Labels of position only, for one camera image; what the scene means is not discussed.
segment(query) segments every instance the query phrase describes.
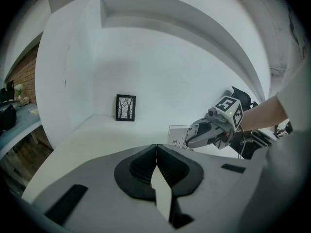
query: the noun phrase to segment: brick wall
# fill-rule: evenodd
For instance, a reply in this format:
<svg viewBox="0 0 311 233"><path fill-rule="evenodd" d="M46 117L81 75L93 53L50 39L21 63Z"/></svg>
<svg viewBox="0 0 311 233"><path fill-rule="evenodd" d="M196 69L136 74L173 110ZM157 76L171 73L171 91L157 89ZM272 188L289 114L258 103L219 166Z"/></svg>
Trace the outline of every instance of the brick wall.
<svg viewBox="0 0 311 233"><path fill-rule="evenodd" d="M33 47L15 66L6 82L14 80L14 86L23 84L21 97L29 97L30 103L36 104L35 98L35 62L37 58L39 44Z"/></svg>

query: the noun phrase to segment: black cable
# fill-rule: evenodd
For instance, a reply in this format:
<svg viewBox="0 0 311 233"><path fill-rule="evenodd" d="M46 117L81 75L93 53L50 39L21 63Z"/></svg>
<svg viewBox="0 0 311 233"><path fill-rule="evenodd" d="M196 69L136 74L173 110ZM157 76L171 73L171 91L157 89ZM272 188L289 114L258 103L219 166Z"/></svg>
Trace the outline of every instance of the black cable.
<svg viewBox="0 0 311 233"><path fill-rule="evenodd" d="M244 130L243 130L241 125L239 125L239 128L242 131L243 136L244 136L244 144L243 144L243 147L239 150L238 159L240 159L242 157L242 154L243 154L243 151L244 151L244 148L245 148L245 145L246 145L246 135L245 135L245 132L244 132Z"/></svg>

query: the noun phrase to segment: paper sheet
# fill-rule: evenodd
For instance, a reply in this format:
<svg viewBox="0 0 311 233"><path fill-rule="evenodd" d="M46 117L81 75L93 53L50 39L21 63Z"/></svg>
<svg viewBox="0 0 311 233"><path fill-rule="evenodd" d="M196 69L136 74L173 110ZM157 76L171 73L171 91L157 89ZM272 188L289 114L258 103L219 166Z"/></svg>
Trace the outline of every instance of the paper sheet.
<svg viewBox="0 0 311 233"><path fill-rule="evenodd" d="M186 146L186 141L196 136L199 125L171 125L167 144L185 150L192 150Z"/></svg>

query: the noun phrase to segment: picture frame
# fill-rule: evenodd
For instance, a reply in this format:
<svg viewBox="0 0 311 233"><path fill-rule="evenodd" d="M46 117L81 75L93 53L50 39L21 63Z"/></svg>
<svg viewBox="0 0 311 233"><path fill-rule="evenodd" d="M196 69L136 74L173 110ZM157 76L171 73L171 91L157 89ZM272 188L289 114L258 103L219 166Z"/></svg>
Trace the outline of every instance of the picture frame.
<svg viewBox="0 0 311 233"><path fill-rule="evenodd" d="M136 96L117 94L116 121L135 121Z"/></svg>

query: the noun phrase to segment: white platform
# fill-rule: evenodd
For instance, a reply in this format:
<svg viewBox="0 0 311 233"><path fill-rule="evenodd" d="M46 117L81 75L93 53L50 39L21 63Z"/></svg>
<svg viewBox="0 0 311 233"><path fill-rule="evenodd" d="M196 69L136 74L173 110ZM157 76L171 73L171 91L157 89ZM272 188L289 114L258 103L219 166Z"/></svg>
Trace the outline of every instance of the white platform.
<svg viewBox="0 0 311 233"><path fill-rule="evenodd" d="M170 123L156 118L121 122L110 116L92 116L52 152L29 182L22 198L32 203L48 185L93 158L152 143L166 144ZM196 151L232 158L238 156L230 147L218 150L214 145ZM152 185L157 198L161 198L157 206L168 218L171 190L158 168L154 172Z"/></svg>

